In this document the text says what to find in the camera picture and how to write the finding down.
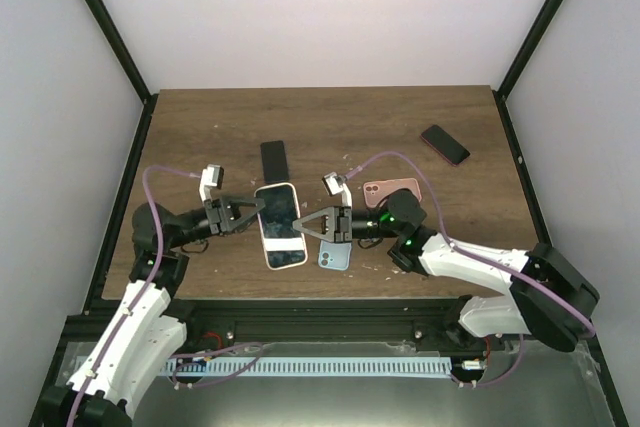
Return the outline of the white phone black screen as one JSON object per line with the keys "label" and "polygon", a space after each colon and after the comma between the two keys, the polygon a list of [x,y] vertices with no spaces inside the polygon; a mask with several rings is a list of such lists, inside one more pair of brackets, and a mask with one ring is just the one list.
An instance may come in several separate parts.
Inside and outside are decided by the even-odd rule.
{"label": "white phone black screen", "polygon": [[255,198],[264,203],[258,220],[267,267],[277,271],[303,265],[308,252],[304,235],[293,228],[300,215],[294,185],[263,186],[255,191]]}

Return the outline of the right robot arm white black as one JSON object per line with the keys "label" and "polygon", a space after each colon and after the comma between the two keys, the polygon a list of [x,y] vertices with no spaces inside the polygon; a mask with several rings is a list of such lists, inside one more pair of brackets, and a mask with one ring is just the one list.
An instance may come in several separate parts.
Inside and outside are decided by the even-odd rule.
{"label": "right robot arm white black", "polygon": [[483,247],[448,237],[425,225],[426,213],[407,189],[365,211],[321,209],[293,223],[296,231],[325,243],[391,238],[387,254],[407,273],[462,280],[493,291],[490,298],[461,297],[444,325],[458,350],[490,335],[529,335],[560,352],[594,336],[591,316],[597,289],[555,247],[529,250]]}

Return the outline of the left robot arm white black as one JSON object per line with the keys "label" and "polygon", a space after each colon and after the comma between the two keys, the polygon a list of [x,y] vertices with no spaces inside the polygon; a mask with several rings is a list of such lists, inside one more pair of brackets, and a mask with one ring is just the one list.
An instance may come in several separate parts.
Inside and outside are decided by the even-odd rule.
{"label": "left robot arm white black", "polygon": [[45,426],[130,426],[146,391],[172,354],[196,349],[203,324],[176,299],[189,259],[179,248],[241,233],[265,207],[252,197],[206,199],[173,214],[156,202],[134,213],[135,262],[125,293],[85,362],[40,400]]}

